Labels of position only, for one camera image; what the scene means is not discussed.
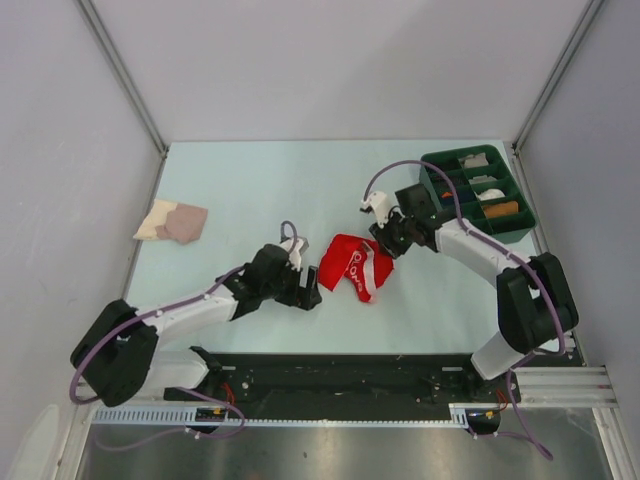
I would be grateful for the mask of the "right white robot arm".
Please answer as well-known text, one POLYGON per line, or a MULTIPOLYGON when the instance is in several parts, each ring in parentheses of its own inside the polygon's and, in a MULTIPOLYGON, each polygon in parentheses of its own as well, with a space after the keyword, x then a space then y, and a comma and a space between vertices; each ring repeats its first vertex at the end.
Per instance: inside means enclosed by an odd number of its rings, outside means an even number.
POLYGON ((397 203, 380 191, 369 193, 361 210, 372 213, 369 231, 381 250, 396 259, 413 245, 427 247, 463 264, 496 290, 498 331, 471 355, 461 376, 463 393, 484 401, 497 377, 528 356, 562 355, 565 333, 579 314, 559 259, 544 253, 526 257, 476 228, 453 209, 439 210, 422 184, 396 192, 397 203), (543 345, 556 340, 558 349, 543 345))

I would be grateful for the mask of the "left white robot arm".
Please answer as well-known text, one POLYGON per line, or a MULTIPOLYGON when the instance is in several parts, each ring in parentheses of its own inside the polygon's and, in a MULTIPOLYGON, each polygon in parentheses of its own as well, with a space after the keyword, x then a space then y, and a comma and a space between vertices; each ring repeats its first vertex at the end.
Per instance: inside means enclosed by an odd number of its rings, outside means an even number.
POLYGON ((77 388, 85 382, 92 400, 124 404, 144 389, 185 388, 197 398, 214 397, 221 376, 215 359, 196 347, 164 352, 162 346, 214 324, 228 323, 273 300, 309 311, 322 301, 318 269, 304 268, 306 238, 266 244, 253 260, 218 277, 213 286, 172 304, 140 312, 123 299, 108 303, 70 356, 75 369, 69 397, 88 404, 77 388))

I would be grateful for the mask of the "red underwear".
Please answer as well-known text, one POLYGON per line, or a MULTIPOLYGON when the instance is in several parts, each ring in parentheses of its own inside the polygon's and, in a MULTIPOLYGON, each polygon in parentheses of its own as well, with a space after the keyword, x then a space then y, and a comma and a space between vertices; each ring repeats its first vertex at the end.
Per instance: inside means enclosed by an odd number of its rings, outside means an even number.
POLYGON ((318 267, 318 283, 334 291, 342 279, 349 280, 358 299, 374 303, 378 290, 394 270, 391 256, 363 237, 337 234, 331 240, 318 267))

